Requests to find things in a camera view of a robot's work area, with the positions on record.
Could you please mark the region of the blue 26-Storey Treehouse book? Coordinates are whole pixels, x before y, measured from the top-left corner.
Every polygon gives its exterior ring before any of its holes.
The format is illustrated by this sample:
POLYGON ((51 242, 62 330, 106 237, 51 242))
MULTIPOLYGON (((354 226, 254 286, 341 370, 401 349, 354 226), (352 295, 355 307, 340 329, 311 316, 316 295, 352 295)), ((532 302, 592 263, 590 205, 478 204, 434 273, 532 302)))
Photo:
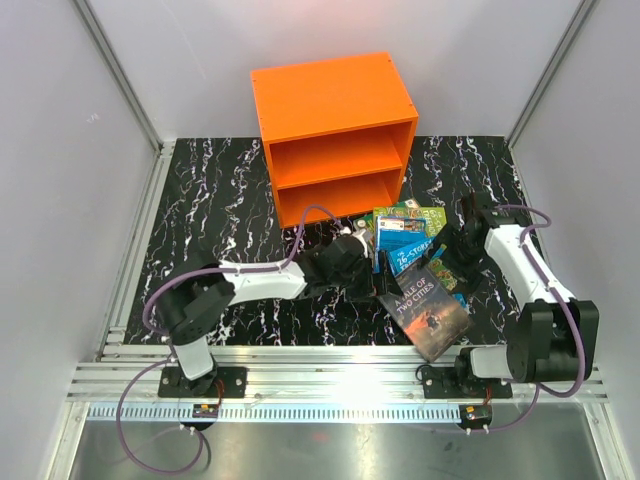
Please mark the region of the blue 26-Storey Treehouse book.
POLYGON ((389 256, 391 270, 394 276, 400 275, 418 260, 433 242, 434 237, 427 237, 406 246, 391 251, 389 256))

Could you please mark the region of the dark Tale of Two Cities book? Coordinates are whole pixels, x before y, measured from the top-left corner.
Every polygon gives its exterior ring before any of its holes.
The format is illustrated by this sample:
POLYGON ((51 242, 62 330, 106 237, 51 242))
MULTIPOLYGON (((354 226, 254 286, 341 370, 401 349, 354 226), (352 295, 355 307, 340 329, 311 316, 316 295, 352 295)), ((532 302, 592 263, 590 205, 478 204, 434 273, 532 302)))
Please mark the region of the dark Tale of Two Cities book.
POLYGON ((409 267, 396 282, 402 294, 387 293, 379 300, 427 362, 441 357, 473 326, 467 310, 427 267, 409 267))

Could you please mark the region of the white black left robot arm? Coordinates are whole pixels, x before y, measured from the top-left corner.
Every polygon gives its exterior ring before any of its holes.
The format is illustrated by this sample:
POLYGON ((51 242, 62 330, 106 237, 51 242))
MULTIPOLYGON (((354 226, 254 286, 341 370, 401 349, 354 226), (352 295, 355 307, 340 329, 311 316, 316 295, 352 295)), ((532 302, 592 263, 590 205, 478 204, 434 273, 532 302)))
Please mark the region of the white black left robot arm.
POLYGON ((385 295, 399 296, 388 255, 377 255, 373 265, 368 242, 360 234, 343 234, 328 245, 295 253, 279 263, 230 263, 211 255, 182 265, 149 299, 145 314, 155 313, 166 330, 173 367, 160 384, 159 395, 204 398, 222 389, 219 366, 206 336, 225 311, 237 304, 316 298, 331 289, 350 301, 385 295))

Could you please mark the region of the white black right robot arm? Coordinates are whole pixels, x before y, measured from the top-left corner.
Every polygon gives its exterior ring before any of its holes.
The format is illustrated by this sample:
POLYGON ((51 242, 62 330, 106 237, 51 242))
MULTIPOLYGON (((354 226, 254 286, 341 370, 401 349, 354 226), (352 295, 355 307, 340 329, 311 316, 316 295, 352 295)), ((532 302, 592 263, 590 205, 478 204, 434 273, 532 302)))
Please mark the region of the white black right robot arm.
POLYGON ((513 292, 519 318, 506 344, 462 350, 454 388, 475 397, 489 380, 502 380, 532 383, 557 398, 575 395, 592 372, 599 310, 564 287, 536 250, 530 235, 550 218, 532 223, 529 207, 499 205, 484 192, 469 193, 461 206, 462 226, 446 225, 433 246, 456 281, 454 292, 472 295, 490 260, 513 292))

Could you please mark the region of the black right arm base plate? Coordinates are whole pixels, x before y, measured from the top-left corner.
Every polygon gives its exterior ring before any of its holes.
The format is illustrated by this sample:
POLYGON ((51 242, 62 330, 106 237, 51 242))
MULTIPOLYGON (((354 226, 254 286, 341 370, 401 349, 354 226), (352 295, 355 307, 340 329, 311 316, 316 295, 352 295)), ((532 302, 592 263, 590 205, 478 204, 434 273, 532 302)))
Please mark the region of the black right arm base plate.
POLYGON ((415 371, 425 399, 510 399, 513 391, 509 383, 499 379, 480 379, 460 374, 454 367, 423 364, 415 371))

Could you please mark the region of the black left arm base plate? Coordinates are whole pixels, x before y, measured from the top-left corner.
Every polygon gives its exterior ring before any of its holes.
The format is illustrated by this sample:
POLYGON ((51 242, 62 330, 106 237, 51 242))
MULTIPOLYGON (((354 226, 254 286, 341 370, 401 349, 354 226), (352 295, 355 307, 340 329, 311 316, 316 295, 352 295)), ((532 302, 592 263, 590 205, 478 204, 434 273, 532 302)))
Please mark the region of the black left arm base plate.
POLYGON ((165 367, 158 387, 160 398, 241 399, 245 397, 249 370, 246 367, 217 367, 215 372, 189 380, 179 367, 165 367))

